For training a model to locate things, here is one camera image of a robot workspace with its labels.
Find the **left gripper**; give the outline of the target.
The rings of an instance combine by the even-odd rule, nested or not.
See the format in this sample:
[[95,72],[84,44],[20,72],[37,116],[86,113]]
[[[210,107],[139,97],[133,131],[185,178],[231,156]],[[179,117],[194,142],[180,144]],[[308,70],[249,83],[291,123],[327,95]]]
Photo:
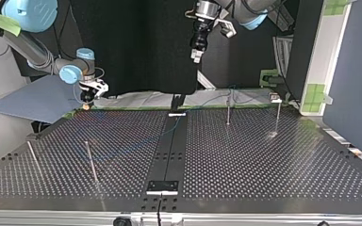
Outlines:
[[192,25],[192,37],[189,46],[192,48],[190,58],[199,64],[204,51],[208,46],[207,36],[209,34],[208,20],[195,20]]

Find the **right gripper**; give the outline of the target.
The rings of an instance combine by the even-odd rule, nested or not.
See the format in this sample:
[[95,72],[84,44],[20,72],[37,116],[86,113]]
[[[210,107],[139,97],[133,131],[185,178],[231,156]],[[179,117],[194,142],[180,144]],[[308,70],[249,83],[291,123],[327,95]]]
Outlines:
[[90,110],[90,105],[94,101],[94,92],[92,90],[82,90],[80,94],[80,99],[83,103],[82,108],[84,110]]

